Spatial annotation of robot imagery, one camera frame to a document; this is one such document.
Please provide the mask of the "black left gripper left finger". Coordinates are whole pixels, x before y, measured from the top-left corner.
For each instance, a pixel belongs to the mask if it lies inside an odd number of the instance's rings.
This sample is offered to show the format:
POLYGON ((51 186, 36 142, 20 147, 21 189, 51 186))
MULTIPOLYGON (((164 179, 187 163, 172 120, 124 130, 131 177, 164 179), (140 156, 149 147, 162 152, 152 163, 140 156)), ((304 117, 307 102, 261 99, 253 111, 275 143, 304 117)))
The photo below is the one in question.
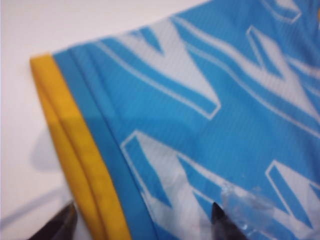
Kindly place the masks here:
POLYGON ((72 240, 77 226, 77 210, 73 201, 67 203, 29 240, 72 240))

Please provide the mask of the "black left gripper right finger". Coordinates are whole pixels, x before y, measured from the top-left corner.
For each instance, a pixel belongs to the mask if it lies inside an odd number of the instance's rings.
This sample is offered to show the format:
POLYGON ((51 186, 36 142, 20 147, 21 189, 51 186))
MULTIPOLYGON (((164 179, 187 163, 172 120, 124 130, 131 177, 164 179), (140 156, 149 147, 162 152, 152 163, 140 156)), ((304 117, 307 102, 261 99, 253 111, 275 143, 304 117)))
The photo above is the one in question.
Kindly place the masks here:
POLYGON ((252 193, 241 193, 232 186, 221 190, 222 204, 213 202, 211 232, 214 240, 270 240, 274 206, 252 193))

